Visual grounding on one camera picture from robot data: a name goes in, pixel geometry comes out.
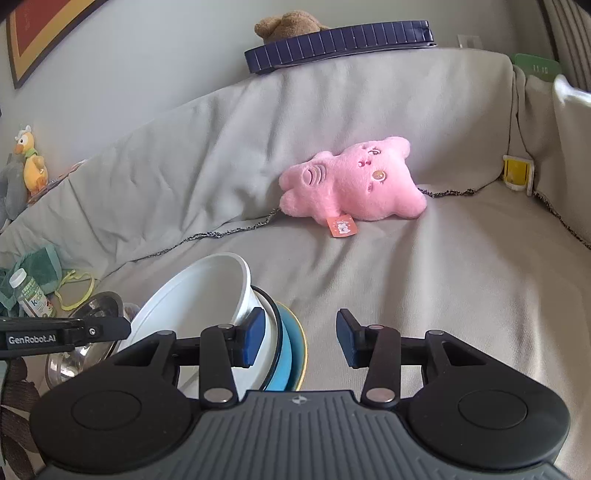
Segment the white patterned bowl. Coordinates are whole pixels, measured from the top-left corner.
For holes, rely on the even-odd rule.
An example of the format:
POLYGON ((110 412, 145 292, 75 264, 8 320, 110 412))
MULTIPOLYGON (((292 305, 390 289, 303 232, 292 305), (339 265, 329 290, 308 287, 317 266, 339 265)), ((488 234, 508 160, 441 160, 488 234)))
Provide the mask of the white patterned bowl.
POLYGON ((175 275, 141 307, 131 322, 131 334, 117 350, 160 330, 172 330, 180 339, 198 337, 212 325, 242 323, 260 305, 242 257, 207 256, 175 275))

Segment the blue bowl white inside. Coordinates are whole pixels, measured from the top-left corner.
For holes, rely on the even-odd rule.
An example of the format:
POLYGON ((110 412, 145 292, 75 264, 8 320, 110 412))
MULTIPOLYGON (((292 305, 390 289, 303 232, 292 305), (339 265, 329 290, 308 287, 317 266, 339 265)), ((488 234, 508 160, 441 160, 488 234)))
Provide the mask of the blue bowl white inside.
POLYGON ((263 305, 267 319, 269 319, 266 324, 266 336, 264 336, 259 354, 256 357, 256 360, 263 359, 263 373, 260 374, 262 378, 252 389, 286 391, 291 367, 293 367, 293 349, 291 349, 290 336, 288 336, 284 323, 286 317, 281 313, 280 306, 276 301, 262 288, 252 285, 252 289, 263 305))

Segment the white bowl yellow rim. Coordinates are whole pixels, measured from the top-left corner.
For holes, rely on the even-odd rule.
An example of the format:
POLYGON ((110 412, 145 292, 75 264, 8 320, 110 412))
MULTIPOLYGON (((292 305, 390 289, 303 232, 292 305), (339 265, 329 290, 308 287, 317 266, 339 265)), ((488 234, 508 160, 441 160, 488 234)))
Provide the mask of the white bowl yellow rim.
POLYGON ((305 336, 304 327, 296 314, 281 302, 277 303, 277 306, 280 310, 283 325, 287 328, 287 335, 290 338, 291 357, 293 357, 286 389, 288 391, 300 391, 308 370, 307 336, 305 336))

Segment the kids vitamin bottle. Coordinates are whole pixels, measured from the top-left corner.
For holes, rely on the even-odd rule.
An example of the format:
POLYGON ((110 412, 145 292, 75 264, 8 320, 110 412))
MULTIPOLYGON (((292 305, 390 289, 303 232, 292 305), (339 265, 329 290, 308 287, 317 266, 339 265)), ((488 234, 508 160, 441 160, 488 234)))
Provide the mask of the kids vitamin bottle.
POLYGON ((19 305, 28 317, 46 318, 55 316, 55 308, 36 280, 23 268, 17 269, 9 279, 19 305))

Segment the green cloth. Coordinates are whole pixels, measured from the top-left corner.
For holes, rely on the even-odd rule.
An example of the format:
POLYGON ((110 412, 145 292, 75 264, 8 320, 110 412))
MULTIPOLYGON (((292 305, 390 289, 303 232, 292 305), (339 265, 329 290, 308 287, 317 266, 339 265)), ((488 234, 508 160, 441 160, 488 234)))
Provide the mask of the green cloth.
POLYGON ((47 244, 24 254, 10 267, 0 269, 2 315, 22 315, 14 289, 9 285, 10 277, 19 268, 23 268, 37 282, 44 294, 54 292, 62 280, 61 262, 53 245, 47 244))

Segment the grey plush toy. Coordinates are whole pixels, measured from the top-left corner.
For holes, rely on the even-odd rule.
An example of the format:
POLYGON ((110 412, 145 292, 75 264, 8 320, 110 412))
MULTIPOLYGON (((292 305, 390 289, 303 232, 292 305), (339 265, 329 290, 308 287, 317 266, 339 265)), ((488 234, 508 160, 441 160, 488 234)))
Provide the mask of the grey plush toy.
POLYGON ((11 153, 0 175, 0 228, 4 231, 26 208, 28 190, 24 183, 25 158, 11 153))

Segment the beige sofa cover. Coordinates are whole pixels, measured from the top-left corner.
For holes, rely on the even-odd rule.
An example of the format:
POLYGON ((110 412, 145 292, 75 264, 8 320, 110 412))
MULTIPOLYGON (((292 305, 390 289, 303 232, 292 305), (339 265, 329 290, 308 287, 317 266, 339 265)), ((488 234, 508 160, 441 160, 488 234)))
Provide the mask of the beige sofa cover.
POLYGON ((85 161, 1 236, 144 304, 232 252, 308 337, 308 389, 359 389, 335 313, 443 329, 557 391, 590 475, 590 96, 500 54, 329 60, 193 100, 85 161))

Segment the yellow duck plush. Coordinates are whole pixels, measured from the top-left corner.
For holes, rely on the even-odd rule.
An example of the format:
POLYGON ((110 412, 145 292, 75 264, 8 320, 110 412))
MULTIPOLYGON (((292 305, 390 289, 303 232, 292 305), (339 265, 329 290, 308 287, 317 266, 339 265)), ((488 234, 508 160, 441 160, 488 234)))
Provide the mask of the yellow duck plush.
POLYGON ((15 136, 15 154, 24 156, 23 179, 31 196, 37 195, 49 181, 45 159, 35 148, 35 138, 32 128, 27 125, 15 136))

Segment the pink plush toy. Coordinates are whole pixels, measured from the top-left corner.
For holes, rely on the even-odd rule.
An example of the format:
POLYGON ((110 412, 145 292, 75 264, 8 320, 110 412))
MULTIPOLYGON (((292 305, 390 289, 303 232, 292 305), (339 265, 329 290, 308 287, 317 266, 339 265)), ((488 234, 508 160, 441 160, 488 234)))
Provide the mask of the pink plush toy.
POLYGON ((339 154, 318 152, 280 175, 280 210, 314 219, 335 238, 356 235, 358 221, 416 219, 427 199, 407 166, 410 153, 411 143, 399 136, 358 143, 339 154))

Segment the yellow white small box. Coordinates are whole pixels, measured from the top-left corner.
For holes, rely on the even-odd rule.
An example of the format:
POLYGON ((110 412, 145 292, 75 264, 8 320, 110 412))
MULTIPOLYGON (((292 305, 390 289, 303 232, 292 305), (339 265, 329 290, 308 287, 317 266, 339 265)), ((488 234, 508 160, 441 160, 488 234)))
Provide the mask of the yellow white small box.
POLYGON ((507 188, 514 192, 533 195, 535 179, 535 163, 533 160, 520 157, 503 156, 502 179, 507 188))

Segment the navy ribbed cushion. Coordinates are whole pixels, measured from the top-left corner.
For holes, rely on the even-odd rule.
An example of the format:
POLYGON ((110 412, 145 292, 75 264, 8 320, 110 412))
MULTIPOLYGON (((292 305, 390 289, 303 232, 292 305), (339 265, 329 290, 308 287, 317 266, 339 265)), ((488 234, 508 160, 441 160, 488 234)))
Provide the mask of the navy ribbed cushion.
POLYGON ((345 26, 277 40, 245 51, 250 74, 379 51, 436 47, 427 20, 379 22, 345 26))

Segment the green card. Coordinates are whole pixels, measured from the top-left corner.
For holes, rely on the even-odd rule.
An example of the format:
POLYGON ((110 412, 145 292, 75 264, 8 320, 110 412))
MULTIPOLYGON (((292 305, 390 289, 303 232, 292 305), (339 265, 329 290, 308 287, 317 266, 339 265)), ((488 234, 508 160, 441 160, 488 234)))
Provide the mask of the green card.
POLYGON ((526 76, 534 76, 544 82, 553 82, 562 73, 557 61, 536 55, 517 53, 512 56, 512 62, 526 76))

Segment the brown teddy bear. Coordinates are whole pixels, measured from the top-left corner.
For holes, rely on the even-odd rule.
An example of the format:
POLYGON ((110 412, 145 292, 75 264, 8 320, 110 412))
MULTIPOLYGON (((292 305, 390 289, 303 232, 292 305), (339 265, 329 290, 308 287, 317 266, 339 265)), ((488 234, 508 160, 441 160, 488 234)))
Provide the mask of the brown teddy bear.
POLYGON ((253 30, 267 44, 329 30, 329 27, 306 11, 294 10, 283 16, 263 18, 256 23, 253 30))

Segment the beige curtain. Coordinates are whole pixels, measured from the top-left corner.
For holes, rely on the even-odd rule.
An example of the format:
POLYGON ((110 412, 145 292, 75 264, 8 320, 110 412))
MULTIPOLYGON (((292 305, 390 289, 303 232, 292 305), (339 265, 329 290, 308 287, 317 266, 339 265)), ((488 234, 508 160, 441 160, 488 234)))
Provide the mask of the beige curtain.
POLYGON ((569 82, 590 91, 590 2, 542 1, 557 61, 569 82))

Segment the framed wall picture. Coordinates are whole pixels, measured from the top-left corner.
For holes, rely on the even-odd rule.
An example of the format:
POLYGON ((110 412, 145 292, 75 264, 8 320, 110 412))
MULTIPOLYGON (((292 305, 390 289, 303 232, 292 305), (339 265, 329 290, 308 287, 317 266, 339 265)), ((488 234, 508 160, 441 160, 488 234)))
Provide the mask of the framed wall picture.
POLYGON ((23 1, 8 15, 8 56, 13 85, 21 88, 47 55, 106 0, 23 1))

